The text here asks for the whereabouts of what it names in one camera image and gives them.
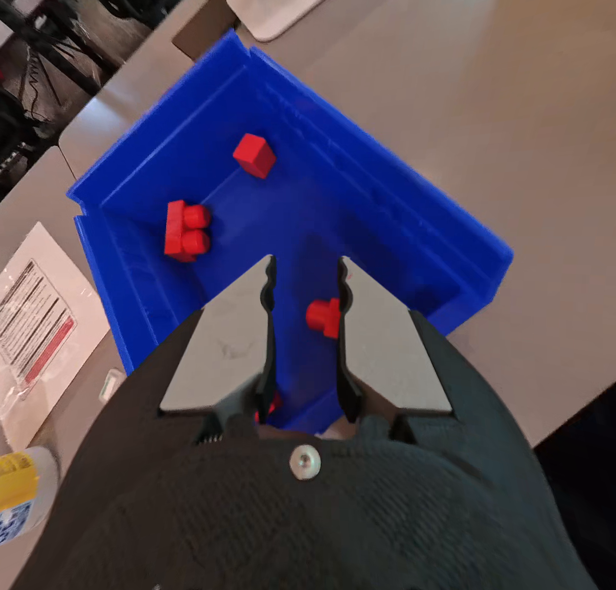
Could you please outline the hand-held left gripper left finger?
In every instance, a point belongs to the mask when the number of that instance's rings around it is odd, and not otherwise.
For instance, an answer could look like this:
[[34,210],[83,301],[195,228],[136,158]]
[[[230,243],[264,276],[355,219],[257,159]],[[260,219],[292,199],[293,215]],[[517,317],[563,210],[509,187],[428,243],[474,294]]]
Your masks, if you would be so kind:
[[261,417],[277,391],[277,261],[261,258],[203,308],[159,405],[165,414]]

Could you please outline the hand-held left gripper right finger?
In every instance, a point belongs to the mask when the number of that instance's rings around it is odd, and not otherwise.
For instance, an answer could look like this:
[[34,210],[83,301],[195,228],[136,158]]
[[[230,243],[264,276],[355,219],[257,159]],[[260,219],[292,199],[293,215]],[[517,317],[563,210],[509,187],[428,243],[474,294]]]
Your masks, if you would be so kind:
[[348,256],[339,258],[338,286],[336,393],[347,421],[450,416],[411,310]]

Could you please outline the red one-stud plastic brick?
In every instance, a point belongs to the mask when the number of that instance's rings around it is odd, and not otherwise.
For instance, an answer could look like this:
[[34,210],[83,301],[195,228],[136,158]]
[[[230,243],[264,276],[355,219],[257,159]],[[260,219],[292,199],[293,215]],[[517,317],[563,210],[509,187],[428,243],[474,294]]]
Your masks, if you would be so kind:
[[328,339],[338,339],[341,320],[338,298],[314,300],[307,307],[305,321],[312,331],[322,333]]

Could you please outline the red two-stud plastic brick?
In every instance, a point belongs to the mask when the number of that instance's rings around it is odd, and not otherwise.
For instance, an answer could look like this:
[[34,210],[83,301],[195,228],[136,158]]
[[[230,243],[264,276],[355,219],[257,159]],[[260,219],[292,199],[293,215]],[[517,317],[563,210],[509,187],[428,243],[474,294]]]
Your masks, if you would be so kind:
[[164,254],[180,263],[193,263],[210,251],[210,210],[183,200],[167,204]]

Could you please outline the blue plastic bin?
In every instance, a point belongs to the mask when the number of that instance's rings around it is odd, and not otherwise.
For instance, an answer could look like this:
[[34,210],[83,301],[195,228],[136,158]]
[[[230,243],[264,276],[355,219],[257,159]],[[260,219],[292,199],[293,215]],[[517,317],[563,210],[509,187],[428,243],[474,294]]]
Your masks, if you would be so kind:
[[[266,179],[233,158],[245,133],[277,161]],[[234,31],[67,192],[127,375],[194,311],[267,254],[282,407],[276,427],[339,419],[336,348],[305,311],[338,295],[349,256],[448,335],[492,302],[513,260],[504,241]],[[210,251],[164,254],[170,201],[212,215]]]

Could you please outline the small white packet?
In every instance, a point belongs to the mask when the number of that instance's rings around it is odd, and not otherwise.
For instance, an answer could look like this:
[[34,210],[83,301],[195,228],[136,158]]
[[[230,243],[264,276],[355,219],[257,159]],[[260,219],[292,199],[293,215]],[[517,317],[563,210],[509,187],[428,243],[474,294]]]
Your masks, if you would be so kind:
[[123,370],[117,368],[110,369],[105,376],[104,384],[98,394],[99,401],[103,405],[107,404],[125,380],[126,374]]

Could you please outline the laminated label sheet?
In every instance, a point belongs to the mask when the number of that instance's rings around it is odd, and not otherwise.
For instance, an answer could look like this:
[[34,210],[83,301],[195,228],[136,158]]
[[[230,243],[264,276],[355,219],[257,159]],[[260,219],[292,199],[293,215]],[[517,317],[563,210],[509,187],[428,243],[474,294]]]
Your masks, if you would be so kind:
[[1,428],[28,447],[110,331],[102,301],[41,222],[1,268]]

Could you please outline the white bottle with yellow label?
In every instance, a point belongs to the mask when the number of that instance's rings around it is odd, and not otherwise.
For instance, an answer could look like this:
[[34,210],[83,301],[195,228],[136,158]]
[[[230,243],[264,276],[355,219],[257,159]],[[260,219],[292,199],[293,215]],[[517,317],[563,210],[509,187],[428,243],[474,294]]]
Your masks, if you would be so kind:
[[60,471],[45,447],[1,456],[1,545],[42,524],[58,491]]

